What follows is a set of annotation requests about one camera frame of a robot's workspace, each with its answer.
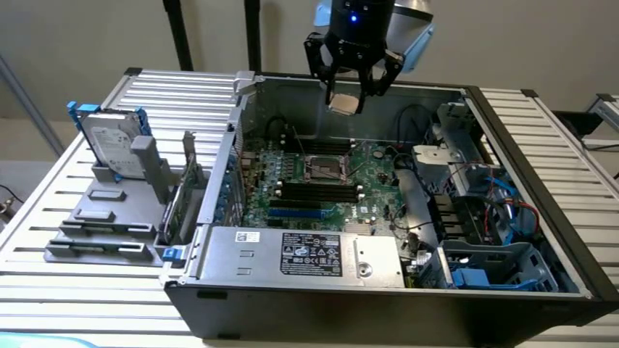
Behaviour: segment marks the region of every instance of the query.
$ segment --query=sticker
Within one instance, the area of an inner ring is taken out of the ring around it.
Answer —
[[[237,239],[238,243],[259,243],[261,242],[261,232],[237,232]]]
[[[281,271],[287,276],[342,277],[339,235],[285,233]]]
[[[92,127],[96,145],[107,166],[126,178],[145,178],[143,165],[131,152],[133,140],[119,129]]]

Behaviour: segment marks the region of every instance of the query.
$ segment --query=metal pole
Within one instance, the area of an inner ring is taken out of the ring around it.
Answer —
[[[262,72],[261,0],[245,0],[245,28],[249,38],[250,70]]]
[[[7,64],[2,54],[0,54],[0,74],[4,80],[7,81],[7,84],[10,85],[11,91],[16,95],[18,100],[23,105],[23,108],[27,110],[32,123],[39,129],[39,133],[44,137],[46,141],[48,142],[51,150],[54,151],[56,156],[60,157],[60,155],[66,151],[66,148],[62,145],[59,136],[56,135],[56,132],[50,126],[50,123],[47,122],[46,118],[40,114],[39,109],[35,106],[35,103],[30,99],[28,93],[23,89],[20,81],[18,80],[18,77],[12,73],[10,65]]]
[[[165,0],[167,18],[171,22],[174,45],[177,47],[178,63],[183,71],[194,71],[193,53],[185,31],[185,20],[181,0]]]

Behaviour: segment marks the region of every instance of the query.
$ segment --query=metal rack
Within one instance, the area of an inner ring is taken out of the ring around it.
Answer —
[[[199,162],[210,169],[235,106],[234,79],[234,75],[143,70],[123,77],[105,107],[146,108],[162,155],[173,166],[185,163],[182,134],[195,131]],[[619,286],[618,188],[595,160],[575,150],[538,98],[521,91],[483,93]],[[92,181],[92,161],[79,136],[0,234],[0,331],[74,336],[102,347],[206,347],[162,290],[159,268],[51,264],[43,259],[44,246]],[[553,328],[521,347],[610,348],[618,345],[618,332],[619,313],[582,328]]]

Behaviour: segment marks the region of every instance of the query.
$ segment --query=power supply label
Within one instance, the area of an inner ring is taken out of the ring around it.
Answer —
[[[289,276],[342,277],[339,236],[285,233],[281,271]]]

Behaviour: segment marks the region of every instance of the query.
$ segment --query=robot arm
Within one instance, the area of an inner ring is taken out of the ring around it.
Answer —
[[[366,96],[382,96],[399,73],[414,69],[434,33],[431,20],[427,0],[322,1],[315,24],[326,35],[310,34],[305,48],[311,75],[327,85],[327,104],[335,96],[337,73],[357,70],[361,96],[354,113],[362,113]],[[378,63],[385,72],[375,80]]]

